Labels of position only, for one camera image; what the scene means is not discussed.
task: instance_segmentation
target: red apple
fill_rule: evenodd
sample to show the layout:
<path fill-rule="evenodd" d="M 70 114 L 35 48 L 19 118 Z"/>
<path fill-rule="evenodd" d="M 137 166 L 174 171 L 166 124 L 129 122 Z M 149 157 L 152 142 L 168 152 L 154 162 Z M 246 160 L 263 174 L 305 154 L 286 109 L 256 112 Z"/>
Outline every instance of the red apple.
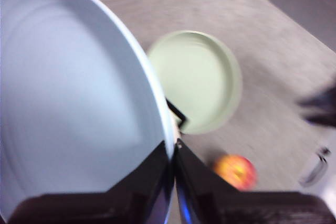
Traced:
<path fill-rule="evenodd" d="M 225 155 L 214 165 L 214 172 L 238 190 L 251 189 L 257 180 L 253 164 L 239 155 Z"/>

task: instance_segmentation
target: green bowl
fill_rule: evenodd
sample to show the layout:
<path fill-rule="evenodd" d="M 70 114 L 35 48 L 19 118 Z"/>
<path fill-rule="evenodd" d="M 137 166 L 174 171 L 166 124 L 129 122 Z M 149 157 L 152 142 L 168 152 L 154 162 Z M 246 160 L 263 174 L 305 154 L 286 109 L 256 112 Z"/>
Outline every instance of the green bowl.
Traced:
<path fill-rule="evenodd" d="M 188 118 L 183 133 L 217 129 L 236 110 L 242 92 L 240 67 L 215 37 L 176 31 L 159 39 L 147 54 L 165 96 Z"/>

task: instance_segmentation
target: metal object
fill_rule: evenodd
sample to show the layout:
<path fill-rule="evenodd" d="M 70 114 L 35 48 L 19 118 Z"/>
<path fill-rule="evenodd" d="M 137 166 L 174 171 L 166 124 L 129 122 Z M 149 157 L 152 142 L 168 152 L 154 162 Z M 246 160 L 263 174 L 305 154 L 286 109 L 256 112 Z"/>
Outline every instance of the metal object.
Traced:
<path fill-rule="evenodd" d="M 311 186 L 318 182 L 328 169 L 327 156 L 330 154 L 330 150 L 324 147 L 316 154 L 319 158 L 318 164 L 307 177 L 304 177 L 299 181 L 300 185 L 303 187 Z"/>

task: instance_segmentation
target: floor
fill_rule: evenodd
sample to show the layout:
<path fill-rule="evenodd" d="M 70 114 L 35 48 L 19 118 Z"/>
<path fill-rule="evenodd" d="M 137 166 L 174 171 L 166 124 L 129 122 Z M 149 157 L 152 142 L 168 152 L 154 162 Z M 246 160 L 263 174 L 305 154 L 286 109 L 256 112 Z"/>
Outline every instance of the floor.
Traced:
<path fill-rule="evenodd" d="M 235 115 L 217 131 L 185 135 L 204 161 L 218 153 L 247 157 L 256 190 L 291 190 L 328 132 L 308 125 L 295 102 L 331 83 L 336 53 L 269 0 L 101 0 L 146 50 L 182 29 L 216 36 L 235 54 L 244 78 Z M 176 196 L 169 223 L 177 224 Z"/>
<path fill-rule="evenodd" d="M 336 51 L 336 0 L 269 0 Z"/>

